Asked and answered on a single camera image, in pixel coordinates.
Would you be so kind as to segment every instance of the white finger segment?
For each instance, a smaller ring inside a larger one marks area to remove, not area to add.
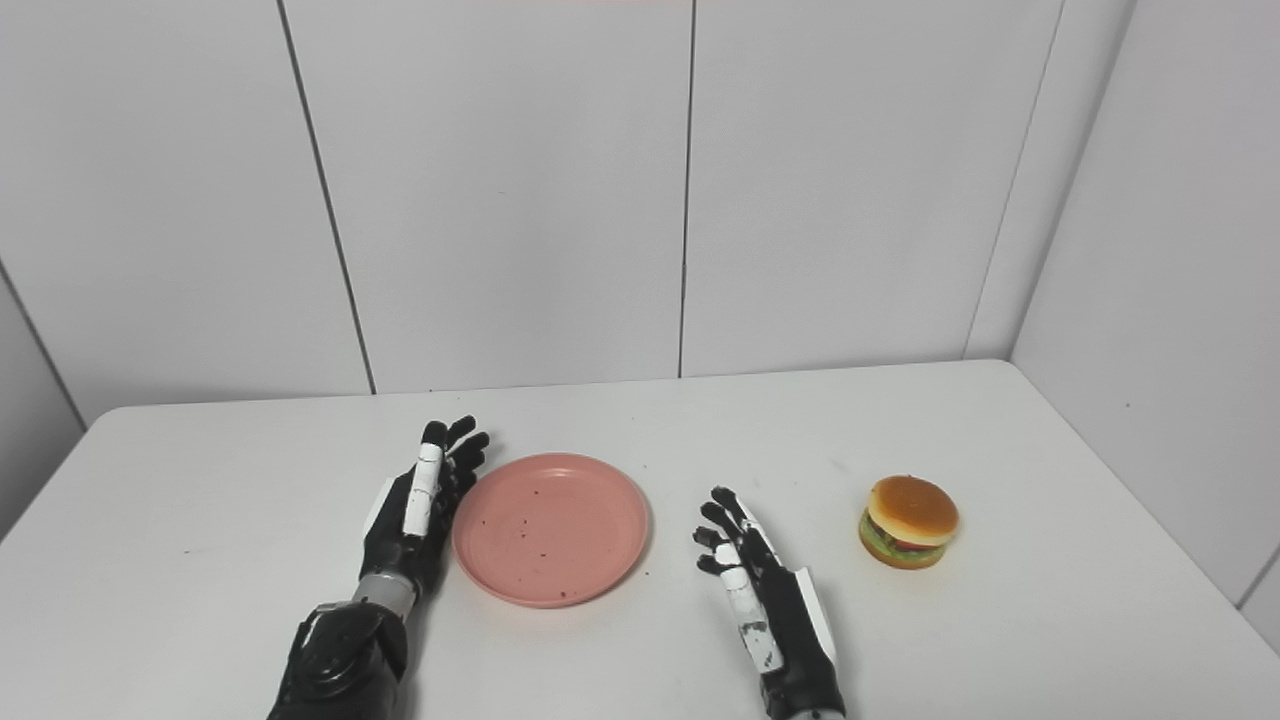
[[[737,551],[730,543],[721,543],[716,548],[716,561],[728,566],[719,578],[733,607],[737,633],[748,655],[751,656],[755,671],[763,675],[780,670],[783,665],[782,651],[778,650],[773,630],[769,628],[769,616],[764,612],[755,588],[751,587],[751,579],[742,568]]]
[[[413,465],[413,482],[408,488],[408,503],[404,506],[406,536],[426,536],[426,523],[439,488],[443,461],[444,448],[440,446],[425,442],[419,448],[417,464]]]

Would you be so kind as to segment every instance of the wall seam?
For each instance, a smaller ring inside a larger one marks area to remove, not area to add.
[[[306,120],[307,137],[311,140],[311,155],[315,158],[316,174],[320,178],[320,193],[324,196],[325,211],[329,214],[329,229],[333,233],[334,251],[338,254],[338,268],[342,270],[342,283],[347,288],[347,305],[351,307],[351,322],[356,328],[356,342],[360,345],[360,360],[365,365],[365,379],[369,393],[378,395],[374,382],[374,368],[369,363],[369,347],[365,343],[365,329],[360,323],[360,309],[356,305],[356,291],[351,286],[351,272],[347,269],[347,254],[342,247],[342,234],[338,232],[338,215],[333,210],[333,196],[329,193],[329,179],[324,172],[324,159],[320,156],[320,142],[316,140],[315,123],[311,119],[311,105],[302,85],[302,68],[298,67],[297,49],[293,46],[293,31],[289,28],[289,15],[284,10],[284,0],[275,0],[280,10],[280,27],[284,29],[284,44],[289,51],[289,65],[293,68],[293,81],[298,88],[298,101],[302,104],[302,118]]]
[[[685,377],[685,299],[689,295],[689,178],[694,155],[694,53],[698,46],[698,0],[690,3],[689,19],[689,105],[685,115],[685,232],[680,247],[680,343],[676,348],[676,377]]]
[[[13,278],[9,277],[9,270],[5,268],[4,260],[0,260],[0,283],[9,291],[13,297],[14,305],[18,306],[18,314],[22,315],[23,324],[27,325],[27,332],[31,333],[31,340],[36,343],[36,350],[40,351],[40,356],[45,360],[45,366],[49,368],[49,373],[54,377],[54,383],[58,384],[58,391],[63,393],[63,400],[67,401],[67,406],[70,407],[72,415],[76,418],[76,424],[79,425],[81,432],[88,432],[88,425],[84,423],[84,415],[81,414],[79,407],[76,405],[76,398],[72,397],[72,391],[67,387],[67,382],[63,380],[63,374],[58,370],[58,365],[54,363],[54,356],[49,354],[49,346],[45,345],[45,340],[40,337],[40,331],[36,329],[36,322],[31,318],[31,313],[27,311],[27,305],[22,301],[22,296],[18,295],[18,286],[13,283]]]
[[[1044,77],[1048,76],[1048,63],[1053,56],[1053,46],[1057,44],[1057,31],[1062,26],[1062,10],[1066,9],[1066,0],[1057,5],[1057,18],[1053,19],[1053,33],[1048,38],[1048,47],[1044,50],[1044,61],[1041,65],[1041,77],[1036,83],[1036,95],[1032,97],[1030,111],[1027,113],[1027,127],[1023,128],[1023,141],[1018,146],[1018,159],[1014,161],[1014,172],[1009,177],[1009,188],[1005,191],[1005,204],[1000,209],[1000,222],[996,223],[996,237],[991,241],[991,254],[987,255],[987,268],[982,273],[982,284],[978,286],[978,300],[973,304],[973,315],[969,316],[969,332],[964,337],[964,348],[960,357],[969,356],[969,343],[973,341],[973,328],[978,322],[978,310],[982,309],[982,299],[987,295],[987,281],[991,278],[991,265],[996,261],[996,251],[1000,249],[1001,231],[1005,229],[1005,217],[1009,214],[1009,201],[1014,197],[1014,187],[1018,186],[1018,170],[1023,167],[1023,152],[1027,151],[1027,140],[1032,135],[1032,124],[1036,122],[1036,109],[1039,106],[1041,91],[1044,88]]]

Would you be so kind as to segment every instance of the tomato slice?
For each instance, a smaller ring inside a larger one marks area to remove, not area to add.
[[[910,543],[910,542],[902,542],[900,539],[895,539],[893,542],[897,543],[897,546],[901,547],[902,550],[937,550],[938,548],[938,546],[936,546],[936,544],[915,544],[915,543]]]

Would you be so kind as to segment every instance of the hamburger bun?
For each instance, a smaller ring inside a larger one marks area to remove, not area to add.
[[[877,560],[914,570],[942,559],[959,524],[960,512],[942,488],[893,475],[872,488],[858,536]]]

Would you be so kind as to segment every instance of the pink plate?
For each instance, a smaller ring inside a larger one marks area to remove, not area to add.
[[[531,455],[484,477],[453,523],[453,551],[477,585],[516,605],[563,607],[602,594],[640,559],[640,488],[584,455]]]

